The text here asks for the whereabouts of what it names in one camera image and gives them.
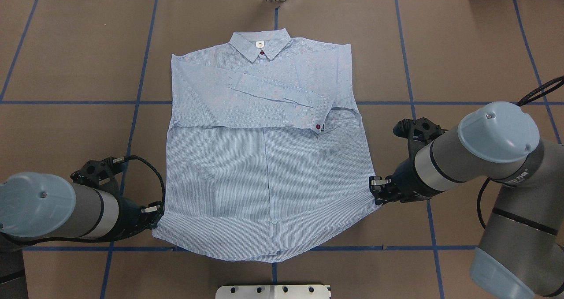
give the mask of folded sleeve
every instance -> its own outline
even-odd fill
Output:
[[[333,98],[173,56],[173,121],[181,126],[294,127],[320,132]]]

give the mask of shirt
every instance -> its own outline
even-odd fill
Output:
[[[167,206],[153,236],[273,263],[378,208],[349,44],[235,33],[173,55],[171,69]]]

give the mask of gray robot arm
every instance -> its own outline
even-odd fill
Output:
[[[115,175],[140,160],[159,177],[163,198],[148,207],[119,194]],[[0,184],[0,298],[27,299],[22,248],[44,241],[117,241],[154,228],[163,215],[165,188],[155,167],[137,156],[89,161],[73,183],[23,172]]]
[[[507,102],[486,105],[448,132],[426,119],[403,124],[411,157],[387,179],[370,179],[377,203],[428,200],[481,175],[502,183],[472,279],[501,299],[564,298],[564,251],[556,244],[564,147],[541,140],[533,120]]]

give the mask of shirt cuff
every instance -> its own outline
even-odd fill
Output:
[[[325,118],[329,111],[333,107],[333,102],[335,102],[334,98],[326,97],[326,96],[318,96],[318,100],[316,103],[318,104],[315,107],[312,123],[310,124],[310,129],[319,134],[323,129],[323,125],[325,124]]]

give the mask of electrical cable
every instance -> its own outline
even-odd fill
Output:
[[[163,181],[163,177],[161,176],[161,174],[159,173],[159,171],[157,171],[157,169],[155,167],[153,167],[152,164],[149,163],[149,161],[141,158],[140,156],[125,156],[123,157],[123,162],[127,162],[130,160],[138,160],[143,162],[147,167],[149,167],[157,176],[157,178],[159,178],[159,183],[161,185],[161,191],[162,191],[162,195],[161,195],[161,204],[158,210],[156,210],[155,212],[157,212],[156,214],[163,214],[164,213],[164,206],[165,206],[165,199],[167,197],[167,190],[165,188],[165,182]],[[115,241],[121,241],[122,239],[128,239],[130,237],[133,237],[141,232],[143,232],[146,229],[151,228],[153,225],[155,225],[157,223],[157,221],[159,221],[161,217],[160,216],[154,216],[153,220],[149,221],[147,224],[145,225],[141,225],[139,227],[135,227],[135,229],[129,233],[127,233],[126,235],[122,235],[122,236],[118,236],[118,237],[113,237],[110,239],[81,239],[81,238],[69,238],[69,237],[46,237],[44,239],[33,239],[30,241],[17,241],[13,238],[11,238],[10,236],[8,236],[7,234],[3,234],[4,238],[6,238],[8,241],[10,241],[11,243],[14,243],[16,245],[35,245],[37,243],[42,243],[42,242],[48,242],[48,241],[70,241],[70,242],[79,242],[79,243],[107,243],[107,242],[115,242]]]
[[[484,222],[484,219],[482,218],[482,195],[484,194],[484,191],[486,190],[486,187],[488,186],[488,183],[490,183],[490,178],[487,178],[484,181],[484,184],[482,184],[482,188],[480,189],[480,192],[478,193],[478,199],[476,201],[476,211],[478,213],[478,220],[480,221],[480,224],[482,225],[483,228],[486,228],[486,223]]]
[[[549,88],[548,90],[545,90],[546,88],[548,88],[549,86],[556,84],[555,86]],[[534,90],[532,90],[529,94],[527,94],[526,96],[524,96],[519,102],[517,102],[517,106],[523,106],[523,105],[527,105],[530,102],[533,102],[535,100],[538,100],[539,98],[554,92],[555,90],[557,90],[558,88],[560,88],[560,86],[564,85],[564,76],[560,76],[558,78],[555,78],[554,80],[550,80],[544,84],[542,84],[541,86],[539,86],[538,88],[535,88]]]
[[[562,86],[562,85],[564,85],[564,76],[559,76],[558,78],[554,78],[553,80],[550,80],[550,81],[542,84],[538,88],[535,88],[534,90],[532,90],[529,94],[525,95],[519,102],[517,102],[517,106],[521,107],[521,106],[529,104],[530,102],[538,100],[539,98],[554,92],[555,90],[560,88],[560,86]],[[482,207],[481,207],[482,195],[483,195],[484,191],[486,190],[488,183],[490,183],[491,180],[492,179],[487,178],[484,181],[484,183],[482,184],[482,188],[480,189],[480,192],[478,192],[478,198],[476,200],[476,211],[478,213],[478,220],[480,221],[480,224],[482,225],[483,228],[486,228],[486,223],[484,222],[484,219],[482,218]]]

